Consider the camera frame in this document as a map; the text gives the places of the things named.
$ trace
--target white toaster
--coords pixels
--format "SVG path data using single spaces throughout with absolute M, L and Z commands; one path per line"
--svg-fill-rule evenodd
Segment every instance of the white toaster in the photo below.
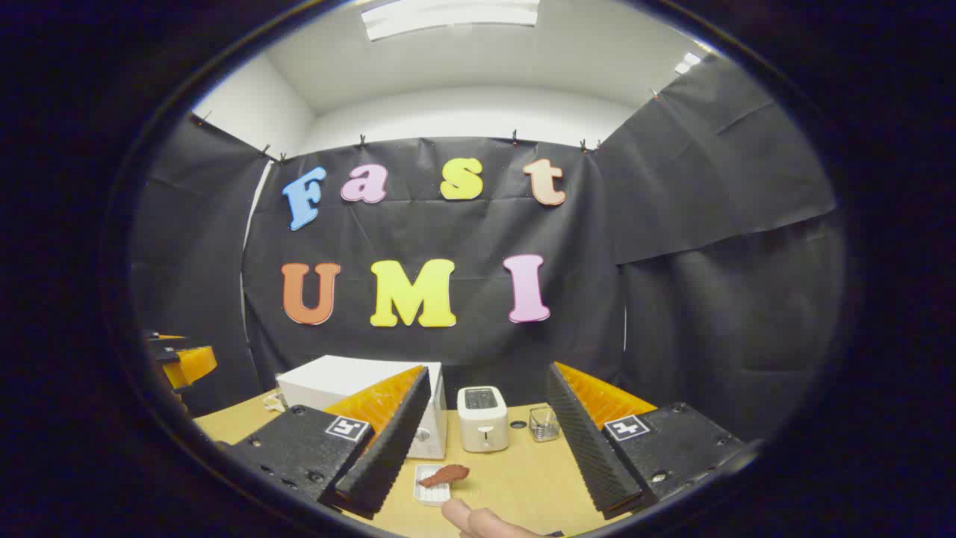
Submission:
M 469 452 L 494 452 L 508 448 L 508 406 L 494 387 L 458 390 L 462 448 Z

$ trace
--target white tray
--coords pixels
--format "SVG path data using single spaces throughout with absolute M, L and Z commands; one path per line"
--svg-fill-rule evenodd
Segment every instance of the white tray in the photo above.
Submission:
M 428 506 L 441 506 L 448 499 L 451 499 L 451 484 L 440 483 L 431 487 L 424 487 L 418 483 L 435 473 L 444 465 L 416 465 L 415 466 L 415 490 L 413 495 L 419 503 Z

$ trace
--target blue foam letter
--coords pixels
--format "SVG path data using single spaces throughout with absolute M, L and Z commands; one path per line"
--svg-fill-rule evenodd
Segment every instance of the blue foam letter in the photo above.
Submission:
M 309 224 L 318 216 L 318 209 L 309 204 L 318 203 L 322 191 L 317 181 L 325 179 L 325 168 L 315 167 L 309 173 L 296 179 L 282 190 L 289 197 L 289 209 L 293 212 L 293 223 L 289 229 L 293 232 Z

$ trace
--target black curtain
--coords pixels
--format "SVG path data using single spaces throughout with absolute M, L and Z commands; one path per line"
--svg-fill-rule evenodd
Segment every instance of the black curtain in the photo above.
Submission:
M 211 345 L 218 367 L 183 394 L 194 415 L 263 391 L 242 321 L 240 271 L 252 196 L 268 158 L 184 119 L 142 192 L 132 236 L 134 303 L 143 328 Z
M 837 204 L 807 139 L 745 72 L 708 56 L 597 162 L 627 297 L 622 386 L 768 435 L 825 360 L 843 293 Z
M 445 200 L 439 185 L 452 158 L 482 163 L 484 188 L 473 200 Z M 547 158 L 562 168 L 555 187 L 563 204 L 544 206 L 532 196 L 525 165 Z M 388 170 L 379 203 L 346 202 L 339 191 L 349 172 L 378 164 Z M 290 230 L 282 190 L 322 166 L 318 216 Z M 619 269 L 605 228 L 605 190 L 593 155 L 579 148 L 484 138 L 410 139 L 365 148 L 340 147 L 296 157 L 273 167 L 253 214 L 243 264 L 250 342 L 260 379 L 271 381 L 324 354 L 381 360 L 441 361 L 448 403 L 467 385 L 495 385 L 509 405 L 545 400 L 545 368 L 560 361 L 618 381 L 623 339 Z M 551 317 L 515 324 L 504 258 L 538 254 L 543 303 Z M 379 260 L 397 260 L 412 281 L 429 259 L 455 263 L 451 310 L 457 325 L 427 328 L 416 322 L 372 326 Z M 300 325 L 283 311 L 280 267 L 333 262 L 335 307 L 321 325 Z M 315 306 L 318 276 L 305 279 L 303 296 Z

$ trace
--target human hand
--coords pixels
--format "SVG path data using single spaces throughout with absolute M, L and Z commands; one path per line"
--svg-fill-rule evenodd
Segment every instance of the human hand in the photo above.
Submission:
M 502 521 L 487 508 L 472 510 L 458 499 L 445 501 L 442 515 L 461 530 L 460 538 L 541 538 L 524 527 Z

